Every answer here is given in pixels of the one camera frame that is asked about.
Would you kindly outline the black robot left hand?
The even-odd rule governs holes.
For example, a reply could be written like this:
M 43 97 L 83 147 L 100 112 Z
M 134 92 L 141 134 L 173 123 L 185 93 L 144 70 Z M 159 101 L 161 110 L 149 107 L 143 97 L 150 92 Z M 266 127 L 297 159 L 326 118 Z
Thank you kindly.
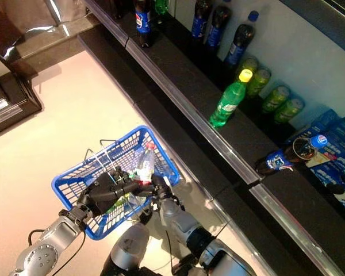
M 76 205 L 90 210 L 93 217 L 105 214 L 118 200 L 128 193 L 135 196 L 150 196 L 155 190 L 151 183 L 143 184 L 140 180 L 117 167 L 111 172 L 102 173 L 77 199 Z

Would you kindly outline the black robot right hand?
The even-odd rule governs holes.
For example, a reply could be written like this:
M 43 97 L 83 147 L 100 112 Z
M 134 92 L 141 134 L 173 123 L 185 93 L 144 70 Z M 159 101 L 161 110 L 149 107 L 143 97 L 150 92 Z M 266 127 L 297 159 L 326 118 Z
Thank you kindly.
M 152 174 L 151 183 L 141 185 L 136 195 L 139 197 L 152 197 L 152 202 L 158 206 L 168 199 L 171 199 L 174 203 L 179 203 L 178 197 L 173 193 L 170 185 L 166 183 L 166 177 L 159 174 Z

